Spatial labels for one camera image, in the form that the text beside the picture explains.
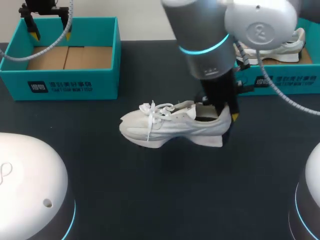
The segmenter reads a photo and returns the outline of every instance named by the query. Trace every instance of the white sneaker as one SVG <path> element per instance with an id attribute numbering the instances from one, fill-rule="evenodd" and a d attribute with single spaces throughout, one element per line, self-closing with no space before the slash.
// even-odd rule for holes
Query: white sneaker
<path id="1" fill-rule="evenodd" d="M 299 53 L 304 48 L 305 42 L 306 32 L 303 28 L 299 28 L 296 31 L 294 31 L 292 38 L 289 42 L 283 43 L 280 47 L 273 50 L 260 51 L 261 59 L 275 59 L 280 62 L 297 63 L 300 60 Z M 247 54 L 250 64 L 258 65 L 259 63 L 256 55 L 256 50 L 248 48 L 242 42 L 240 44 L 243 47 L 245 53 Z M 234 45 L 234 47 L 236 52 L 236 59 L 243 62 L 244 60 L 237 46 Z"/>
<path id="2" fill-rule="evenodd" d="M 222 147 L 223 135 L 232 123 L 228 106 L 220 116 L 214 106 L 193 101 L 158 106 L 144 103 L 139 108 L 121 118 L 120 132 L 134 144 L 153 149 L 176 137 L 202 146 Z"/>

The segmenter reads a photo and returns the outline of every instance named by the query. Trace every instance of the shoe sole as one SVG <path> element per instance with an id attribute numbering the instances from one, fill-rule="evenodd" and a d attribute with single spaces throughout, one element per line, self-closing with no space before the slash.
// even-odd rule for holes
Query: shoe sole
<path id="1" fill-rule="evenodd" d="M 241 62 L 244 62 L 244 59 L 242 57 L 237 56 L 236 59 L 238 59 Z M 275 59 L 278 60 L 279 62 L 284 62 L 284 63 L 297 63 L 299 62 L 299 53 L 293 53 L 293 54 L 272 54 L 272 55 L 266 55 L 261 58 L 262 60 L 264 59 Z M 258 65 L 258 59 L 256 58 L 249 58 L 249 63 L 250 65 Z"/>
<path id="2" fill-rule="evenodd" d="M 144 140 L 136 140 L 131 137 L 123 135 L 126 139 L 130 142 L 150 149 L 158 149 L 161 148 L 166 142 L 171 140 L 172 138 L 166 138 L 158 141 L 144 141 Z M 212 147 L 212 148 L 221 148 L 223 144 L 223 136 L 188 136 L 185 137 L 189 139 L 191 142 L 205 146 L 205 147 Z"/>

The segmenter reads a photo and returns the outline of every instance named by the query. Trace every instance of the teal box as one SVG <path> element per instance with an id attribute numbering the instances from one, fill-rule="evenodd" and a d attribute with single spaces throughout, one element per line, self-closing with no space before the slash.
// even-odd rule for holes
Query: teal box
<path id="1" fill-rule="evenodd" d="M 265 65 L 272 81 L 284 94 L 320 94 L 320 25 L 300 19 L 297 28 L 306 31 L 306 49 L 312 64 Z M 255 85 L 254 92 L 244 95 L 275 95 L 264 81 L 257 65 L 236 73 L 236 79 L 246 85 Z"/>
<path id="2" fill-rule="evenodd" d="M 6 54 L 30 56 L 34 47 L 50 46 L 63 32 L 60 18 L 35 18 L 41 39 L 36 41 L 20 20 Z M 27 70 L 28 62 L 2 59 L 0 77 L 16 101 L 113 100 L 118 97 L 121 39 L 116 17 L 75 17 L 69 47 L 112 47 L 111 68 L 79 70 Z"/>

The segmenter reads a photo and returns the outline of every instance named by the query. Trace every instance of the blue light ring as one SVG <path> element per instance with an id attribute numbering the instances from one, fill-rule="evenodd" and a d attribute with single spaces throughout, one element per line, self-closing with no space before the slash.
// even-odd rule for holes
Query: blue light ring
<path id="1" fill-rule="evenodd" d="M 298 210 L 298 204 L 297 204 L 297 190 L 298 190 L 298 186 L 299 184 L 296 186 L 296 189 L 295 189 L 295 196 L 294 196 L 294 201 L 295 201 L 295 208 L 296 208 L 296 212 L 298 213 L 298 216 L 303 224 L 303 226 L 305 227 L 305 229 L 308 231 L 308 233 L 315 239 L 315 240 L 319 240 L 311 231 L 310 229 L 307 227 L 307 225 L 305 224 L 305 222 L 303 221 L 301 215 L 300 215 L 300 212 Z"/>
<path id="2" fill-rule="evenodd" d="M 68 230 L 66 231 L 64 237 L 61 240 L 65 240 L 67 238 L 70 230 L 72 229 L 72 226 L 74 224 L 75 218 L 76 218 L 76 201 L 74 201 L 74 212 L 73 212 L 72 221 L 71 221 L 70 226 L 69 226 Z"/>
<path id="3" fill-rule="evenodd" d="M 185 53 L 185 54 L 188 54 L 188 55 L 201 55 L 201 54 L 207 54 L 215 49 L 217 49 L 218 47 L 220 47 L 229 37 L 229 34 L 227 36 L 225 36 L 224 39 L 222 39 L 221 42 L 217 43 L 216 45 L 208 48 L 208 49 L 205 49 L 205 50 L 201 50 L 201 51 L 190 51 L 190 50 L 186 50 L 184 48 L 182 48 L 181 46 L 179 46 L 179 49 Z"/>

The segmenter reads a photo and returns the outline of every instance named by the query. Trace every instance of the dark tabletop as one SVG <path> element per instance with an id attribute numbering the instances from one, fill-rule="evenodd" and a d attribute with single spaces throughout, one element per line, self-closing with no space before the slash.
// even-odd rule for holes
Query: dark tabletop
<path id="1" fill-rule="evenodd" d="M 0 82 L 0 132 L 59 153 L 80 240 L 290 240 L 288 210 L 320 142 L 319 117 L 277 96 L 241 97 L 223 148 L 174 139 L 143 149 L 119 133 L 140 104 L 193 100 L 200 89 L 174 41 L 124 41 L 118 100 L 14 102 Z M 292 98 L 320 110 L 319 95 Z"/>

